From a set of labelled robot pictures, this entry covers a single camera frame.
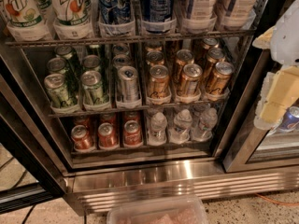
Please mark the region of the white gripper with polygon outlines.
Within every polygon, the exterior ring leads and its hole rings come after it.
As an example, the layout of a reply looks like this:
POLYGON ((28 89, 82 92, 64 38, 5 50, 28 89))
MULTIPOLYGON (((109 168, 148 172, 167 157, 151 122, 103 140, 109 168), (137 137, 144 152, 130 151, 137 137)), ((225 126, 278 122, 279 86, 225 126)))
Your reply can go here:
POLYGON ((275 26, 256 37, 252 46, 270 49, 273 61, 284 69, 268 72, 263 80, 261 99, 257 104, 254 126, 270 130, 286 110, 299 98, 299 0, 295 0, 275 26))

